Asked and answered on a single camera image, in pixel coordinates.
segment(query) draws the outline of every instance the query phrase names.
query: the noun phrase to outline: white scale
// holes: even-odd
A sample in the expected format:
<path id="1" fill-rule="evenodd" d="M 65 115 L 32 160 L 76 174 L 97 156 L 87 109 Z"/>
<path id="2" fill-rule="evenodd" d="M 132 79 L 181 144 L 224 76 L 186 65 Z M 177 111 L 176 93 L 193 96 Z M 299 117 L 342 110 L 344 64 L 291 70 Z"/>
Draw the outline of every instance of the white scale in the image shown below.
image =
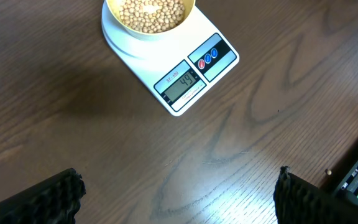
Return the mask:
<path id="1" fill-rule="evenodd" d="M 110 47 L 174 116 L 182 115 L 238 62 L 239 54 L 195 6 L 173 36 L 144 41 L 102 8 Z"/>

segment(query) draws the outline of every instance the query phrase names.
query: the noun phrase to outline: wooden table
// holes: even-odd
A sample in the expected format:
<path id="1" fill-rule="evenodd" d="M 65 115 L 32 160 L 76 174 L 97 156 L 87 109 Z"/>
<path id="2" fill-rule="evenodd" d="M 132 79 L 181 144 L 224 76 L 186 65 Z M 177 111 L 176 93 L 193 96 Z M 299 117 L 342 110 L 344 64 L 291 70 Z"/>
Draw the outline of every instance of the wooden table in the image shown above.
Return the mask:
<path id="1" fill-rule="evenodd" d="M 106 44 L 103 1 L 0 0 L 0 201 L 63 169 L 78 223 L 274 223 L 358 137 L 358 1 L 199 0 L 239 64 L 173 117 Z"/>

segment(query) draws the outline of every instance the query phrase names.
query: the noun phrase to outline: pile of beans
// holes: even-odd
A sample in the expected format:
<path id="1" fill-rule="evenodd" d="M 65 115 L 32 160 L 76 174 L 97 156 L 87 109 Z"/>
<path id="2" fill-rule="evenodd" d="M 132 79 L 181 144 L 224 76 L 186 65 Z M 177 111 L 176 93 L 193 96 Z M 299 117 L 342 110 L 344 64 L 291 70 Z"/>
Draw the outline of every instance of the pile of beans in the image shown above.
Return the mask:
<path id="1" fill-rule="evenodd" d="M 182 0 L 122 0 L 121 21 L 144 33 L 159 33 L 175 28 L 184 16 Z"/>

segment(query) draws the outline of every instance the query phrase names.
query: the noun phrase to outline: scale control panel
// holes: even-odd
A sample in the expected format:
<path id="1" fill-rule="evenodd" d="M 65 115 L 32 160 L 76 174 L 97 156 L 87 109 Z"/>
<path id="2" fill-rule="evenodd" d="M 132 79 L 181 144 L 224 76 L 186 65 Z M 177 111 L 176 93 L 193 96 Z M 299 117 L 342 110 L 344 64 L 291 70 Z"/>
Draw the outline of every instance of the scale control panel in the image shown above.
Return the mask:
<path id="1" fill-rule="evenodd" d="M 194 50 L 188 59 L 197 71 L 193 70 L 186 60 L 182 60 L 154 85 L 154 89 L 175 112 L 180 111 L 230 66 L 237 59 L 237 55 L 226 41 L 215 33 Z"/>

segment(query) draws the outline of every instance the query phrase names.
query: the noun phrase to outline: yellow bowl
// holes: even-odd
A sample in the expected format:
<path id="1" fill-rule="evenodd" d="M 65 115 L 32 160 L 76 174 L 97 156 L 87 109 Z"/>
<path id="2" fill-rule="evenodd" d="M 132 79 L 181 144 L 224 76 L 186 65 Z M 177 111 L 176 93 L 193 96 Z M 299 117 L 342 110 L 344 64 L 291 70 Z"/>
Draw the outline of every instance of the yellow bowl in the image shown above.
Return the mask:
<path id="1" fill-rule="evenodd" d="M 121 5 L 121 3 L 125 0 L 106 0 L 107 1 L 107 5 L 109 7 L 109 10 L 111 12 L 111 14 L 114 16 L 114 18 L 117 19 L 117 21 L 125 28 L 126 31 L 128 31 L 128 33 L 132 36 L 134 36 L 135 38 L 139 39 L 139 40 L 159 40 L 167 35 L 171 35 L 173 34 L 176 29 L 178 27 L 180 27 L 184 21 L 187 19 L 187 17 L 190 15 L 190 13 L 192 12 L 194 5 L 196 4 L 196 0 L 182 0 L 183 4 L 185 5 L 185 12 L 184 12 L 184 16 L 183 16 L 183 20 L 181 22 L 181 24 L 179 24 L 178 26 L 176 26 L 173 29 L 170 29 L 168 31 L 165 32 L 160 32 L 160 33 L 154 33 L 154 34 L 148 34 L 148 33 L 143 33 L 140 31 L 136 31 L 132 28 L 130 28 L 129 26 L 126 26 L 122 21 L 121 21 L 121 17 L 119 14 L 119 6 Z"/>

